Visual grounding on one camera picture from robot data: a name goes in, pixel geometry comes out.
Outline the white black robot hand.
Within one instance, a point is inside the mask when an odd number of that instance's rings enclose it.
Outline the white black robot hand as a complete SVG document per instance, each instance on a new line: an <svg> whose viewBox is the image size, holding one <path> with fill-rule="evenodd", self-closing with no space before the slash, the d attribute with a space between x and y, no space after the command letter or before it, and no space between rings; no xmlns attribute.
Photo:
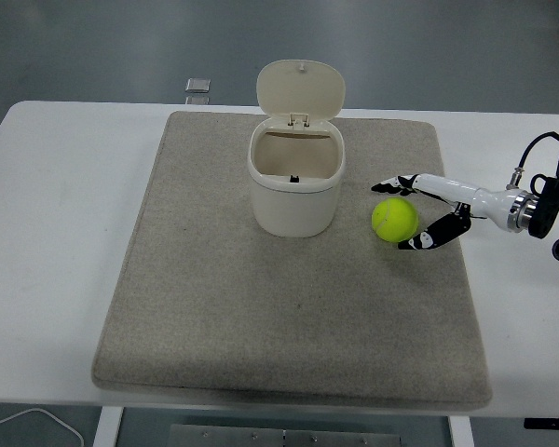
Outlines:
<svg viewBox="0 0 559 447"><path fill-rule="evenodd" d="M509 191L491 192L484 188L441 176L423 173L399 175L375 184L371 190L397 196L422 194L452 208L418 235L398 244L400 250L433 250L470 230L471 220L489 219L506 231L516 231L516 212L512 209L518 195Z"/></svg>

